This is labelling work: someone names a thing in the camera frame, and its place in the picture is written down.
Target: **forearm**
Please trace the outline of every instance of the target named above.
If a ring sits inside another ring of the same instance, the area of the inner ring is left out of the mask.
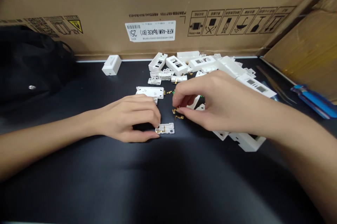
[[[40,158],[91,136],[90,112],[0,136],[0,181]]]
[[[337,223],[337,140],[297,111],[281,123],[275,143],[325,221]]]

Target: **right hand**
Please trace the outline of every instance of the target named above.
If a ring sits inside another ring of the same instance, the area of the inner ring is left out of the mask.
[[[186,108],[197,95],[205,97],[204,111]],[[297,112],[220,70],[177,84],[172,105],[180,107],[177,112],[209,131],[245,132],[266,137],[273,137],[278,123],[282,123],[282,116]]]

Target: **cardboard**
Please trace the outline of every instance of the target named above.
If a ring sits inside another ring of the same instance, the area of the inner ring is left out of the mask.
[[[24,24],[76,54],[153,58],[158,51],[255,55],[310,0],[1,0],[1,25]],[[174,41],[132,42],[125,23],[175,21]]]
[[[337,0],[321,0],[264,57],[297,84],[337,104]]]

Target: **black work surface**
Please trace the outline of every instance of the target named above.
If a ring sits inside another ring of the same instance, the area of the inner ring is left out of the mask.
[[[336,121],[321,119],[261,60],[238,61],[252,67],[257,80],[266,81],[255,68],[260,65],[298,102],[295,108],[333,130]],[[118,76],[107,77],[103,63],[83,63],[82,73],[59,93],[1,118],[0,133],[133,95],[136,86],[148,86],[148,64],[123,62]],[[161,86],[166,91],[175,87],[170,81]],[[174,122],[172,94],[159,99],[158,108],[162,123]],[[90,137],[38,161],[0,184],[1,219],[81,224],[323,222],[269,141],[257,152],[246,153],[229,137],[221,141],[188,119],[177,120],[174,128],[175,134],[147,143]]]

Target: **barcode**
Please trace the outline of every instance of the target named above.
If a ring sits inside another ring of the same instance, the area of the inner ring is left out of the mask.
[[[129,25],[126,26],[127,29],[140,29],[140,25]]]

